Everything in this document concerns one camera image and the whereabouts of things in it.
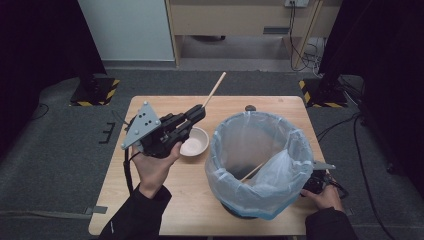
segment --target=trash bin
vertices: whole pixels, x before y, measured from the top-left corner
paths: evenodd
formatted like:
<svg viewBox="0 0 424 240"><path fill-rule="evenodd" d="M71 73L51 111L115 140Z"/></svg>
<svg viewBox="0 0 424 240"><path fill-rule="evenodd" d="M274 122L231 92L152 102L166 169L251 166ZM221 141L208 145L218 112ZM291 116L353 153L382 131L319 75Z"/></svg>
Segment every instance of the trash bin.
<svg viewBox="0 0 424 240"><path fill-rule="evenodd" d="M240 180L259 165L245 182ZM205 171L215 197L233 215L275 218L311 176L313 155L301 129L281 116L246 111L215 130Z"/></svg>

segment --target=chopstick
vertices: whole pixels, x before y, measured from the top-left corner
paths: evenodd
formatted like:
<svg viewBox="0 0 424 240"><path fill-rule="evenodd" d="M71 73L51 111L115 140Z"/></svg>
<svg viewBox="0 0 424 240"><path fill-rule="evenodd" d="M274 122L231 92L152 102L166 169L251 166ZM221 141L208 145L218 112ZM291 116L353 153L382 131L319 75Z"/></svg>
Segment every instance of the chopstick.
<svg viewBox="0 0 424 240"><path fill-rule="evenodd" d="M240 182L244 183L248 177L250 177L250 175L252 175L253 173L255 173L259 168L261 168L263 165L265 164L265 162L259 164L259 166L257 166L255 169L253 169L250 173L248 173L246 176L244 176L244 178L240 179Z"/></svg>
<svg viewBox="0 0 424 240"><path fill-rule="evenodd" d="M215 93L215 91L216 91L216 89L218 88L219 84L221 84L222 80L224 80L224 77L225 77L225 75L226 75L226 74L227 74L226 72L223 72L223 73L222 73L222 75L221 75L221 77L219 78L218 82L215 84L215 87L213 87L213 89L212 89L211 93L209 94L208 99L206 99L205 103L203 103L203 107L205 107L205 106L206 106L206 104L208 104L209 100L211 100L211 98L212 98L213 94Z"/></svg>

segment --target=white bowl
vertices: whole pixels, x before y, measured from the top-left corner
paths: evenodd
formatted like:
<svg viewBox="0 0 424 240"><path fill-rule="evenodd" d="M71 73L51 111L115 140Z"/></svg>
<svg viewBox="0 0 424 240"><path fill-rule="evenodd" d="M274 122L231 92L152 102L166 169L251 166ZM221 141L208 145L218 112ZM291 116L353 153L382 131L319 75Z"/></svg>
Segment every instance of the white bowl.
<svg viewBox="0 0 424 240"><path fill-rule="evenodd" d="M180 149L181 155L187 157L197 156L203 153L209 145L209 136L205 130L193 127L189 138L183 143Z"/></svg>

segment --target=yellow black hazard tape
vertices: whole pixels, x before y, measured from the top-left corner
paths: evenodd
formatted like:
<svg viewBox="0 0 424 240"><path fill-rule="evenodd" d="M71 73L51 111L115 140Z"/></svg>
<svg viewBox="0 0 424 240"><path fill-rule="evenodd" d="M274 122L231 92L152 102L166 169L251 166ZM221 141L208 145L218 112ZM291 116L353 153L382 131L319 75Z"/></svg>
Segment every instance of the yellow black hazard tape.
<svg viewBox="0 0 424 240"><path fill-rule="evenodd" d="M70 106L82 106L82 107L87 107L87 106L99 106L99 105L108 105L110 103L110 101L112 100L113 95L115 94L116 88L118 87L118 83L120 82L120 80L118 79L114 79L112 85L110 86L110 89L107 93L107 96L105 99L102 99L101 101L75 101L75 102L71 102Z"/></svg>
<svg viewBox="0 0 424 240"><path fill-rule="evenodd" d="M339 104L339 103L332 103L332 102L323 102L323 103L311 103L311 94L308 91L308 88L305 84L305 82L299 81L300 88L302 89L303 96L305 98L305 102L307 106L312 107L333 107L333 108L339 108L339 107L347 107L347 104Z"/></svg>

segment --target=hand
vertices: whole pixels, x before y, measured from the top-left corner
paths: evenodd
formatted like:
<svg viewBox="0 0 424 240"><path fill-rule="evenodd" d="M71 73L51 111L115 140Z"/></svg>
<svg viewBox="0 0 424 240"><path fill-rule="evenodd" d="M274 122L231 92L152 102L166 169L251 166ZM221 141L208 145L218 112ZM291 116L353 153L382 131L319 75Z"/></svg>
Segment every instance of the hand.
<svg viewBox="0 0 424 240"><path fill-rule="evenodd" d="M154 198L168 177L172 164L180 157L182 143L174 145L168 157L158 159L139 154L137 147L132 146L131 156L140 176L139 191L147 198Z"/></svg>
<svg viewBox="0 0 424 240"><path fill-rule="evenodd" d="M318 209L334 207L335 210L343 212L342 201L340 200L339 192L333 185L327 185L320 194L314 194L308 190L302 189L300 192L303 196L312 199Z"/></svg>

